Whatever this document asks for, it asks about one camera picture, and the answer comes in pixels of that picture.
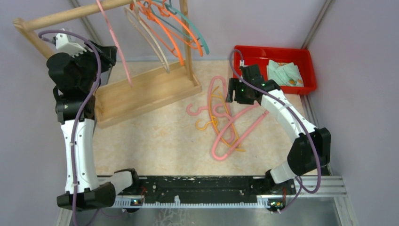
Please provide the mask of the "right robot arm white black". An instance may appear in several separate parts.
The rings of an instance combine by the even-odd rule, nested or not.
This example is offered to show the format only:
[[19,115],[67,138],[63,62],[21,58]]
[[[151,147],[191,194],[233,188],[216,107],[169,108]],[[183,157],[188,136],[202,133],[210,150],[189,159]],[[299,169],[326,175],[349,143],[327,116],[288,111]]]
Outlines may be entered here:
[[227,102],[258,103],[283,127],[292,142],[287,159],[266,172],[265,189],[271,194],[282,190],[284,183],[330,162],[331,134],[308,122],[287,100],[281,87],[265,80],[258,65],[240,66],[242,75],[229,80]]

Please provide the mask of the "teal plastic hanger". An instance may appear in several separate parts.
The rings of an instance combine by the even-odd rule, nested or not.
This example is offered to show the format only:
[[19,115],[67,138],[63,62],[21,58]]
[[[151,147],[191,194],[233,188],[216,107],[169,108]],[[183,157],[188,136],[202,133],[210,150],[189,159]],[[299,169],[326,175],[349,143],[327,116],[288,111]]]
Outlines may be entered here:
[[205,38],[189,19],[186,0],[179,2],[179,9],[171,0],[150,0],[145,5],[153,20],[162,23],[166,33],[178,38],[186,47],[197,50],[201,57],[210,53]]

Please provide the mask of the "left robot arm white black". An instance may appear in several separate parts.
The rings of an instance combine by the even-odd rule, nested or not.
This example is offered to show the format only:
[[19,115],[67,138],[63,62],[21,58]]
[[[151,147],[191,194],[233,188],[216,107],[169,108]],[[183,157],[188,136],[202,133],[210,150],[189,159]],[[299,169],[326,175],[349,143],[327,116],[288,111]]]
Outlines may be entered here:
[[141,189],[134,169],[116,171],[100,181],[94,164],[94,89],[101,74],[115,66],[117,48],[92,41],[83,47],[65,36],[55,38],[54,44],[57,53],[46,65],[55,83],[55,111],[64,135],[67,160],[65,193],[58,196],[57,205],[75,211],[111,207],[123,190],[135,195]]

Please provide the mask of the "orange plastic hanger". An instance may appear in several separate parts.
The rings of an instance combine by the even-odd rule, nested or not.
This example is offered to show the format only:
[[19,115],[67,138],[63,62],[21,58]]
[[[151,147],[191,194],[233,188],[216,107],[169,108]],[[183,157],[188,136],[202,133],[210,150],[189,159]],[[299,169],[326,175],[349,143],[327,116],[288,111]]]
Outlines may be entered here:
[[196,50],[202,57],[210,53],[203,35],[182,10],[172,5],[170,0],[143,0],[130,4],[144,19],[141,21],[166,49],[180,61],[183,53],[178,46],[181,41],[188,49]]
[[139,16],[149,27],[159,45],[164,45],[164,47],[178,59],[180,65],[184,65],[184,57],[178,47],[178,44],[176,43],[175,37],[166,33],[166,30],[161,22],[155,22],[153,20],[150,10],[147,9],[145,5],[148,1],[149,0],[141,2],[138,0],[134,0],[129,5],[129,8],[139,13]]

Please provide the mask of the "beige plastic hanger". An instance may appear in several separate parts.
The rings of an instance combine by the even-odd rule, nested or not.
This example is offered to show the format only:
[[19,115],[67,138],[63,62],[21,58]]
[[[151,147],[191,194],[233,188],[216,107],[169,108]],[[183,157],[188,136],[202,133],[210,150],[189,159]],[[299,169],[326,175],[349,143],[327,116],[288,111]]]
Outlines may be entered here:
[[134,10],[128,7],[124,7],[123,9],[128,21],[150,45],[150,47],[158,57],[159,61],[161,62],[162,67],[165,69],[166,73],[170,73],[171,72],[170,65],[162,48],[160,47],[153,33],[150,31],[149,27],[144,23],[142,18],[139,16],[139,13],[135,12]]

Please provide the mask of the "pink plastic hanger front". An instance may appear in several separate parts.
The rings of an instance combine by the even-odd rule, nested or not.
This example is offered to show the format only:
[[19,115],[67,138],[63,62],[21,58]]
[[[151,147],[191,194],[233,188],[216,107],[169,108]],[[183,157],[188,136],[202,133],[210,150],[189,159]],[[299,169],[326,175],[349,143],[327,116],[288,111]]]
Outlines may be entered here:
[[117,47],[117,52],[118,52],[118,54],[120,56],[123,68],[125,70],[125,74],[126,74],[128,83],[129,83],[130,87],[133,87],[133,83],[132,83],[132,80],[131,80],[131,76],[129,74],[129,69],[128,69],[128,66],[127,66],[127,62],[126,62],[125,56],[123,54],[123,51],[121,50],[121,47],[120,47],[120,44],[119,44],[118,39],[116,37],[116,34],[115,34],[114,30],[113,30],[113,27],[112,27],[112,25],[111,25],[111,23],[110,23],[110,21],[108,19],[108,16],[105,13],[105,10],[104,10],[101,2],[99,0],[96,0],[96,3],[97,3],[97,5],[98,5],[98,7],[100,9],[101,14],[103,15],[103,17],[105,19],[105,22],[107,23],[107,27],[109,29],[110,35],[112,37],[112,40],[113,40],[115,46]]

